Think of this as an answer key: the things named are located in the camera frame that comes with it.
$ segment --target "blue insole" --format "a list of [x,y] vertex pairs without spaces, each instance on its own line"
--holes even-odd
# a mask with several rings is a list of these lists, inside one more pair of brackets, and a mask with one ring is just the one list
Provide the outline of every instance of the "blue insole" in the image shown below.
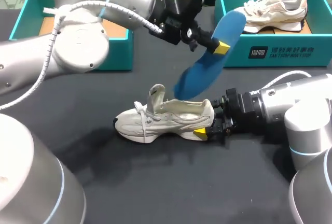
[[205,91],[222,72],[225,62],[232,53],[246,23],[245,15],[237,11],[228,12],[218,23],[212,37],[230,46],[225,55],[207,51],[192,66],[186,69],[174,87],[178,100],[189,100]]

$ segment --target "shoe sole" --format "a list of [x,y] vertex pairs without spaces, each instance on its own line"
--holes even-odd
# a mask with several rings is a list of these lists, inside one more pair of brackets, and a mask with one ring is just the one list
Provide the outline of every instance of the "shoe sole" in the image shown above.
[[296,22],[296,23],[268,23],[262,26],[245,26],[244,33],[248,34],[257,34],[262,29],[267,27],[273,27],[282,31],[290,31],[290,32],[300,32],[303,29],[304,21]]
[[[145,141],[144,141],[144,137],[128,136],[128,135],[125,135],[125,134],[120,133],[120,132],[118,132],[118,133],[122,137],[125,137],[126,139],[129,139],[129,140],[137,142],[137,143],[142,143],[142,144],[150,144],[156,138],[158,138],[159,136],[161,136],[163,134],[163,133],[161,133],[161,134],[157,134],[157,135],[153,135],[153,136],[147,136],[147,137],[145,137]],[[174,133],[177,134],[177,135],[179,135],[180,137],[182,137],[184,139],[188,139],[188,140],[194,140],[194,141],[206,141],[207,140],[206,136],[204,136],[204,135],[198,136],[193,131],[189,131],[189,132],[174,132]]]

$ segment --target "shoe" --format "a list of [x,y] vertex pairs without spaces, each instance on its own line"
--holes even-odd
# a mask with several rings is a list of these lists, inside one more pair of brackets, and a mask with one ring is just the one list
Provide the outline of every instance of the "shoe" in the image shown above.
[[235,10],[246,16],[245,33],[258,33],[265,27],[300,32],[308,3],[307,0],[250,0]]
[[154,85],[149,91],[146,105],[135,102],[135,108],[120,113],[114,120],[118,133],[129,140],[145,144],[153,142],[164,133],[176,133],[190,140],[207,140],[206,135],[200,135],[197,130],[212,125],[214,109],[211,102],[163,102],[164,95],[165,87]]

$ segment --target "black tabletop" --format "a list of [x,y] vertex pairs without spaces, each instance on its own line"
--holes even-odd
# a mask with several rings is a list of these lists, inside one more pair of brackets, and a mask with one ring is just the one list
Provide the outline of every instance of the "black tabletop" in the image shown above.
[[[2,40],[9,37],[17,15],[0,11]],[[213,8],[204,8],[197,20],[212,29]],[[282,127],[265,136],[233,135],[226,146],[172,135],[144,145],[116,134],[115,116],[133,108],[134,101],[145,104],[156,83],[166,86],[171,99],[180,73],[203,53],[202,48],[192,53],[186,45],[165,43],[146,29],[135,32],[134,49],[131,72],[50,79],[3,111],[25,124],[77,175],[87,196],[86,223],[294,223],[288,207],[294,169]],[[225,69],[194,100],[217,99],[233,87],[257,90],[290,70]],[[305,71],[318,75],[331,68]],[[26,90],[1,96],[0,104]]]

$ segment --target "white cable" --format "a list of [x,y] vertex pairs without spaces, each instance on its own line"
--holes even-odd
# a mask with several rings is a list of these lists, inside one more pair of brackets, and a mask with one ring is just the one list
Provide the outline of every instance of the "white cable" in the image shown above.
[[[270,86],[272,86],[273,84],[275,84],[276,82],[278,82],[279,80],[287,77],[287,76],[290,76],[290,75],[296,75],[296,74],[299,74],[299,75],[305,75],[307,77],[311,77],[311,75],[307,72],[304,72],[304,71],[299,71],[299,70],[295,70],[295,71],[290,71],[290,72],[287,72],[285,74],[282,74],[281,76],[278,76],[276,79],[274,79],[273,81],[271,81],[270,83],[266,84],[264,87],[262,87],[261,89],[265,89],[265,88],[269,88]],[[256,90],[256,91],[252,91],[250,92],[251,95],[254,95],[254,94],[257,94],[259,93],[259,91],[261,90]]]
[[12,107],[12,106],[22,102],[27,97],[29,97],[40,86],[40,84],[45,79],[46,71],[47,71],[47,68],[48,68],[48,65],[49,65],[49,62],[51,59],[53,46],[56,41],[58,31],[60,29],[60,25],[61,25],[62,21],[64,20],[64,18],[66,17],[66,15],[69,12],[76,10],[78,8],[84,7],[84,6],[102,6],[102,7],[111,8],[111,9],[120,11],[124,15],[129,15],[128,17],[132,21],[136,20],[136,21],[140,22],[143,26],[147,27],[148,29],[150,29],[158,34],[162,33],[162,29],[160,29],[156,25],[150,23],[145,18],[138,15],[136,12],[129,10],[127,8],[124,8],[120,5],[113,4],[113,3],[107,3],[107,2],[103,2],[103,1],[83,1],[83,2],[80,2],[77,4],[73,4],[73,5],[64,5],[64,6],[61,6],[59,9],[47,9],[46,8],[46,9],[44,9],[44,12],[50,13],[50,14],[55,14],[55,18],[54,18],[54,27],[53,27],[53,30],[51,33],[51,38],[49,40],[50,42],[48,44],[46,58],[44,60],[40,75],[39,75],[38,79],[36,80],[36,82],[32,85],[32,87],[29,90],[27,90],[22,96],[20,96],[16,100],[0,106],[0,110],[4,110],[6,108]]

